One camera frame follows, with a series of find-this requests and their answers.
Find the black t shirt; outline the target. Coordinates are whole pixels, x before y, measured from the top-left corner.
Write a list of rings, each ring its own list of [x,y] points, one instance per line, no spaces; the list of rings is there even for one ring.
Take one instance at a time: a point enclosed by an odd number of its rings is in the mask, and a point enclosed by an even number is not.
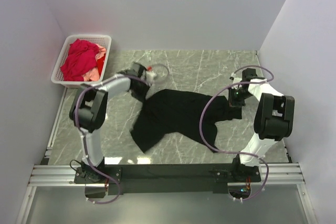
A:
[[[212,97],[196,92],[161,90],[146,99],[130,131],[139,149],[146,153],[165,135],[180,133],[204,144],[200,136],[199,120]],[[202,132],[207,143],[215,147],[215,123],[241,120],[241,108],[231,107],[225,96],[216,97],[203,116]]]

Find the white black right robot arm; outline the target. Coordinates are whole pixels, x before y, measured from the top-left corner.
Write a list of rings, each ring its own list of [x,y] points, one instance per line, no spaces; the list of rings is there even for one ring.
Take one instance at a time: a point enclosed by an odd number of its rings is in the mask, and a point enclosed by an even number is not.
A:
[[[267,79],[259,77],[256,69],[246,68],[241,77],[232,73],[233,86],[228,89],[232,107],[245,106],[245,100],[254,97],[258,107],[254,118],[254,134],[239,154],[239,163],[232,166],[230,175],[241,182],[248,175],[248,167],[259,165],[267,151],[283,138],[290,136],[293,128],[295,99],[273,88]]]

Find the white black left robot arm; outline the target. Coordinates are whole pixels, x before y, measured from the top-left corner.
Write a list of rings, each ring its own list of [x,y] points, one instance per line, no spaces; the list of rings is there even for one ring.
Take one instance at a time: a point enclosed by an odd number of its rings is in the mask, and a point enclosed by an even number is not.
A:
[[[138,101],[144,101],[146,94],[157,79],[157,74],[140,63],[134,62],[129,69],[96,84],[82,84],[69,111],[69,118],[78,129],[83,158],[82,169],[91,182],[104,179],[104,155],[100,143],[100,128],[107,112],[109,99],[128,92]]]

